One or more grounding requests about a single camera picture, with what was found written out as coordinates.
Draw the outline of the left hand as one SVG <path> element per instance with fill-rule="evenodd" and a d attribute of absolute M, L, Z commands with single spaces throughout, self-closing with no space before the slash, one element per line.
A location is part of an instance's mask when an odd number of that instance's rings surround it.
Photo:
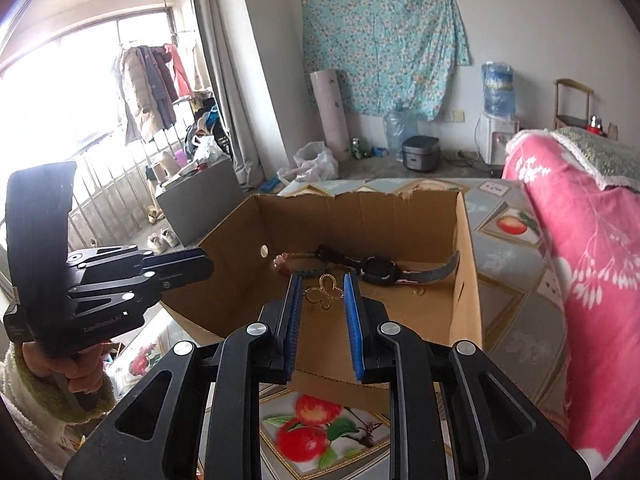
<path fill-rule="evenodd" d="M 63 356 L 51 359 L 38 344 L 22 344 L 22 356 L 29 371 L 38 378 L 49 378 L 60 374 L 67 380 L 72 393 L 95 393 L 102 387 L 104 364 L 102 360 L 104 344 L 96 344 L 81 350 L 77 356 Z"/>

